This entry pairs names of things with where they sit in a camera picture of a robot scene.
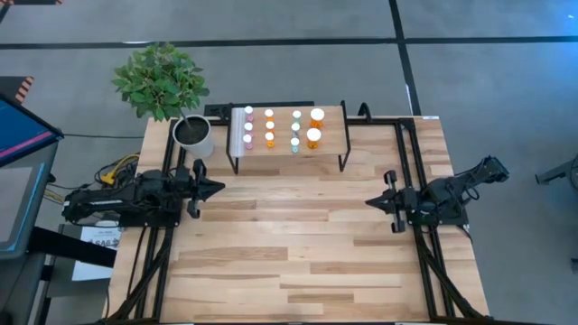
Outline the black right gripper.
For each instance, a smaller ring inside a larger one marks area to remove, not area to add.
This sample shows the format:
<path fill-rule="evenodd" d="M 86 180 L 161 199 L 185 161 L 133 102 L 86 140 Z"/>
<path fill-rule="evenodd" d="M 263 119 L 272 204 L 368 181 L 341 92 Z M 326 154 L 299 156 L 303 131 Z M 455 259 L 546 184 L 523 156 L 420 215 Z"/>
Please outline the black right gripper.
<path fill-rule="evenodd" d="M 396 188 L 397 176 L 393 170 L 384 174 L 384 180 L 388 189 L 383 191 L 379 196 L 366 200 L 365 203 L 369 204 L 371 208 L 381 210 L 385 214 L 391 214 L 393 216 L 391 227 L 394 233 L 405 232 L 406 224 L 422 226 L 421 215 L 418 210 L 418 192 L 412 187 L 405 187 L 398 190 Z"/>

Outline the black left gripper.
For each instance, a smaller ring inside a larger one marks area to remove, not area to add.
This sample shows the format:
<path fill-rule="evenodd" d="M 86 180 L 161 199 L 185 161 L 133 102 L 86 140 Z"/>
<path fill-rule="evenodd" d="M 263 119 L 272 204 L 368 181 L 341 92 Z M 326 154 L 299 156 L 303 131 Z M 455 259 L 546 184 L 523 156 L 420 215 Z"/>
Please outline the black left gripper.
<path fill-rule="evenodd" d="M 200 199 L 200 179 L 206 175 L 206 167 L 202 159 L 193 162 L 192 169 L 187 169 L 184 165 L 178 167 L 178 197 L 181 200 L 189 199 L 186 211 L 191 218 L 198 218 L 200 212 L 197 208 Z M 203 179 L 201 186 L 201 200 L 206 201 L 211 196 L 225 189 L 225 184 L 213 181 L 209 178 Z"/>

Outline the white round plant pot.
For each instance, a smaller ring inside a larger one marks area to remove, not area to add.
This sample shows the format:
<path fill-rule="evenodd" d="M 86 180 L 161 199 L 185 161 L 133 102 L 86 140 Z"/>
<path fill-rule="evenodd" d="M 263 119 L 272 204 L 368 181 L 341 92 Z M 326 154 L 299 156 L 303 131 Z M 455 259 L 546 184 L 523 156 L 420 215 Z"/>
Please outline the white round plant pot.
<path fill-rule="evenodd" d="M 204 116 L 188 115 L 178 120 L 172 138 L 195 158 L 207 158 L 214 150 L 210 121 Z"/>

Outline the white ribbed plastic panel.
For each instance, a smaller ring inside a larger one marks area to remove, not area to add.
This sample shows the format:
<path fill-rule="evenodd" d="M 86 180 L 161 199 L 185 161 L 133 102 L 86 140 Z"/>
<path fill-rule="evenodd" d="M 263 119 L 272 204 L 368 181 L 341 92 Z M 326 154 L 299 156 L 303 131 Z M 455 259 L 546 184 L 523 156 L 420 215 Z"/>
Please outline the white ribbed plastic panel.
<path fill-rule="evenodd" d="M 245 153 L 245 135 L 246 115 L 242 107 L 231 109 L 230 118 L 230 136 L 229 136 L 229 153 L 232 157 L 243 157 Z"/>

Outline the black aluminium crossbar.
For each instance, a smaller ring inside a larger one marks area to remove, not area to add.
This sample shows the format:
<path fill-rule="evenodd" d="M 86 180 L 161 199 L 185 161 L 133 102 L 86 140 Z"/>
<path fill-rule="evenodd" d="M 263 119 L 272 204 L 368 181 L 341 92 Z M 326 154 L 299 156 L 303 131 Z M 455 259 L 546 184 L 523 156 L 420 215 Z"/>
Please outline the black aluminium crossbar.
<path fill-rule="evenodd" d="M 255 102 L 255 103 L 226 103 L 226 104 L 207 104 L 204 108 L 205 116 L 216 116 L 227 119 L 230 109 L 234 107 L 244 108 L 251 107 L 311 107 L 314 101 L 285 101 L 285 102 Z"/>

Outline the green leafy plant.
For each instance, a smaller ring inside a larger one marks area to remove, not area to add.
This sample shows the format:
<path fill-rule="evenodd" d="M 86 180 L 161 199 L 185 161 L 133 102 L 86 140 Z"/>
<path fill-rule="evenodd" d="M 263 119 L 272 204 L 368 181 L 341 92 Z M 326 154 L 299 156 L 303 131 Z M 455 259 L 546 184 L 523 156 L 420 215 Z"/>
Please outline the green leafy plant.
<path fill-rule="evenodd" d="M 114 69 L 111 83 L 137 117 L 160 122 L 185 115 L 210 94 L 203 68 L 170 43 L 154 43 L 134 51 Z"/>

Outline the white paper sheet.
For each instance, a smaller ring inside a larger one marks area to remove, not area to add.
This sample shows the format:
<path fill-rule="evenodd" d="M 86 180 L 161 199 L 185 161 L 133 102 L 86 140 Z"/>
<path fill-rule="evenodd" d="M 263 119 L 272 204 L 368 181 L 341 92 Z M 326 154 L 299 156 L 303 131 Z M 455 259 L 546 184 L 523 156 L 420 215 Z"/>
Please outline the white paper sheet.
<path fill-rule="evenodd" d="M 105 248 L 108 251 L 117 251 L 122 229 L 117 222 L 102 220 L 94 225 L 86 225 L 81 228 L 79 239 L 83 242 Z M 92 280 L 109 279 L 113 273 L 114 258 L 109 259 L 109 254 L 101 254 L 100 251 L 87 252 L 87 258 L 76 261 L 71 280 L 73 282 L 85 282 Z"/>

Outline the grey metal furniture leg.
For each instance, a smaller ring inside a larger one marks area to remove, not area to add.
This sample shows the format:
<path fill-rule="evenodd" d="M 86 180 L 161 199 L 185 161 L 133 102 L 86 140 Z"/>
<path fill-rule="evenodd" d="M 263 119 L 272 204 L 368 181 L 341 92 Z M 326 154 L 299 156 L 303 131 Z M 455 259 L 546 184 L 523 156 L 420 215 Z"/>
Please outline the grey metal furniture leg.
<path fill-rule="evenodd" d="M 546 172 L 535 175 L 538 184 L 548 184 L 550 181 L 566 178 L 570 185 L 578 190 L 578 154 L 571 160 L 562 163 Z"/>

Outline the blue screen monitor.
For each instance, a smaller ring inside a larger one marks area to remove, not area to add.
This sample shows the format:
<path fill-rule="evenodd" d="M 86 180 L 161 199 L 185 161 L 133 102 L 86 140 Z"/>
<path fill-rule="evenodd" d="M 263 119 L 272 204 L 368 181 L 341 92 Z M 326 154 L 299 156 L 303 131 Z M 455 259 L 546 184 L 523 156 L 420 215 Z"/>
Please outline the blue screen monitor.
<path fill-rule="evenodd" d="M 0 93 L 0 167 L 58 143 L 63 132 Z"/>

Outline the black orange striped panel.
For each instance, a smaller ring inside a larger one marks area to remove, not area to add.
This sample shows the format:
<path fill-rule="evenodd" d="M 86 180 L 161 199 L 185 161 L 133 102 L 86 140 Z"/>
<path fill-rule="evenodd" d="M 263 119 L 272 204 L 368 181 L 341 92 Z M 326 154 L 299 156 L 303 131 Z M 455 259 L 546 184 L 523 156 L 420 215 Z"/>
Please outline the black orange striped panel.
<path fill-rule="evenodd" d="M 0 76 L 0 93 L 23 103 L 33 85 L 34 77 Z"/>

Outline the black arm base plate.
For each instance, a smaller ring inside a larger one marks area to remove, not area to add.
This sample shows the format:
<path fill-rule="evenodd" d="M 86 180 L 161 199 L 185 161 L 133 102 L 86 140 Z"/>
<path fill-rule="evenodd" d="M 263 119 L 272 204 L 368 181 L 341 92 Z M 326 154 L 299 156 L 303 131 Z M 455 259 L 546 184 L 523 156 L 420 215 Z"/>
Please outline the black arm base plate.
<path fill-rule="evenodd" d="M 450 190 L 425 190 L 418 192 L 418 210 L 422 226 L 454 225 L 468 223 L 464 199 Z"/>
<path fill-rule="evenodd" d="M 166 228 L 178 225 L 181 220 L 179 209 L 130 209 L 119 213 L 119 226 L 122 228 Z"/>

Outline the wooden shelf with black frame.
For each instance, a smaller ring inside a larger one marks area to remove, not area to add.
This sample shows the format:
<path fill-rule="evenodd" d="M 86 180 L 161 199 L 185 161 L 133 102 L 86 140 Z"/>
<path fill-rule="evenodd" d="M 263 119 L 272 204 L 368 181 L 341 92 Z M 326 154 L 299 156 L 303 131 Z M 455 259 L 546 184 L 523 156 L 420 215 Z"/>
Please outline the wooden shelf with black frame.
<path fill-rule="evenodd" d="M 310 149 L 307 146 L 306 133 L 310 129 L 310 113 L 313 108 L 319 107 L 324 110 L 323 126 L 320 129 L 322 138 L 317 149 Z M 311 106 L 311 107 L 253 107 L 254 121 L 252 144 L 253 148 L 247 150 L 243 157 L 232 157 L 229 153 L 229 136 L 230 136 L 230 118 L 231 109 L 228 117 L 228 130 L 226 142 L 226 155 L 233 167 L 234 172 L 239 171 L 239 163 L 244 158 L 264 158 L 264 157 L 311 157 L 319 155 L 335 155 L 338 157 L 339 168 L 344 169 L 350 154 L 350 136 L 347 124 L 347 112 L 344 106 Z M 268 148 L 266 145 L 266 116 L 265 110 L 271 108 L 275 112 L 275 146 Z M 292 136 L 293 112 L 299 110 L 302 113 L 299 122 L 301 129 L 298 139 L 299 153 L 294 154 L 291 150 L 290 141 Z"/>

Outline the black aluminium table frame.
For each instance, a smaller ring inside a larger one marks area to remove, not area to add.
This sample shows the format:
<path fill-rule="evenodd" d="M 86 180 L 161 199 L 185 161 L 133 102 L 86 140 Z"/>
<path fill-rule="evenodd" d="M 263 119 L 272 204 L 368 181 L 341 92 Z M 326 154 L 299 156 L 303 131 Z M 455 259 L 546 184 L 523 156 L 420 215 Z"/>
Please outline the black aluminium table frame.
<path fill-rule="evenodd" d="M 424 161 L 413 118 L 372 116 L 368 107 L 363 105 L 356 118 L 347 118 L 347 124 L 348 126 L 392 126 L 406 187 L 420 190 L 429 183 L 425 176 Z M 410 226 L 414 233 L 429 319 L 447 325 L 456 325 L 461 322 L 481 324 L 492 321 L 490 316 L 481 314 L 471 306 L 446 273 L 442 246 L 437 232 L 437 228 L 441 225 L 421 227 L 406 224 L 406 226 Z"/>
<path fill-rule="evenodd" d="M 129 283 L 127 289 L 130 293 L 120 304 L 118 309 L 99 320 L 97 325 L 159 325 L 163 307 L 163 293 L 168 272 L 169 257 L 172 249 L 172 237 L 175 225 L 171 227 L 145 227 L 143 234 L 148 233 L 144 263 L 141 277 L 135 287 Z M 154 283 L 153 310 L 151 316 L 145 315 L 146 298 Z"/>

